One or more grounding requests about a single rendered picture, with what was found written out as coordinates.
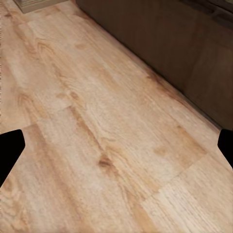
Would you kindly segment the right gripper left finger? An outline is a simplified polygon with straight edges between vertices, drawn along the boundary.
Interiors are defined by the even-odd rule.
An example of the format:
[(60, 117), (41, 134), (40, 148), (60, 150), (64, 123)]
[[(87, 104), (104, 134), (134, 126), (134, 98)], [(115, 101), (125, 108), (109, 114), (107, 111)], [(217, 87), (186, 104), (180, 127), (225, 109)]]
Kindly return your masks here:
[(21, 129), (0, 134), (0, 187), (25, 149)]

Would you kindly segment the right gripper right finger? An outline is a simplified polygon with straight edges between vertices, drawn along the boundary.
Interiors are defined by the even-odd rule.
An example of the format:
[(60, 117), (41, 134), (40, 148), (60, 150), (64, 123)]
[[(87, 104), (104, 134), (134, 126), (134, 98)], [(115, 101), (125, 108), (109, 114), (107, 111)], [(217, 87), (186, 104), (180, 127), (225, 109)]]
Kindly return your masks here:
[(233, 168), (233, 131), (222, 129), (217, 145)]

